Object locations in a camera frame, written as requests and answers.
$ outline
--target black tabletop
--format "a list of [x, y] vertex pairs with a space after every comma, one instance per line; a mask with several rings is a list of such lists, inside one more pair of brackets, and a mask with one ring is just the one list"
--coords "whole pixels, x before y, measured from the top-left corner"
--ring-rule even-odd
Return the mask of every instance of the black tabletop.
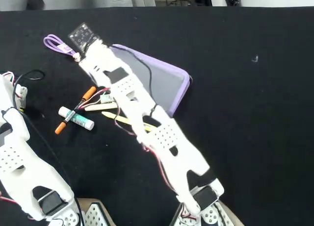
[[[0, 12], [0, 65], [46, 73], [23, 83], [31, 119], [76, 196], [100, 199], [118, 226], [166, 226], [178, 203], [152, 154], [100, 113], [85, 114], [95, 121], [92, 132], [70, 124], [54, 134], [59, 107], [74, 107], [92, 82], [42, 40], [52, 33], [70, 42], [82, 22], [105, 43], [191, 74], [174, 117], [225, 187], [222, 201], [246, 225], [305, 225], [313, 208], [313, 15], [314, 8], [228, 7]], [[33, 150], [64, 176], [29, 129]], [[44, 225], [9, 203], [0, 202], [0, 212], [1, 225]]]

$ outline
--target white glue stick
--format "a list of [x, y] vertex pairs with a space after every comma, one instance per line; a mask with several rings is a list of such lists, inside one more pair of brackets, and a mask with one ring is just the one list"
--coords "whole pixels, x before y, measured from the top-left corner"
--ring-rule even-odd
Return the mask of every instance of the white glue stick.
[[[67, 115], [71, 112], [70, 109], [66, 108], [66, 107], [60, 107], [59, 109], [59, 115], [61, 117], [67, 117]], [[88, 130], [92, 130], [92, 128], [94, 127], [94, 122], [79, 115], [79, 114], [75, 114], [71, 120], [71, 122], [74, 122], [82, 127], [84, 127], [85, 129], [88, 129]]]

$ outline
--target purple tablet case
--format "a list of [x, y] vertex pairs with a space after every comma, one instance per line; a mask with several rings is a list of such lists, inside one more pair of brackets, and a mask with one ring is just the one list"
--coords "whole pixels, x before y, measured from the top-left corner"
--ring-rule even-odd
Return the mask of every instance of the purple tablet case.
[[[152, 93], [156, 103], [165, 109], [170, 117], [173, 116], [180, 101], [190, 85], [189, 74], [181, 68], [162, 62], [122, 45], [115, 45], [132, 51], [144, 61], [152, 70]], [[134, 56], [127, 51], [111, 48], [114, 54], [126, 62], [143, 83], [145, 89], [149, 88], [149, 71]]]

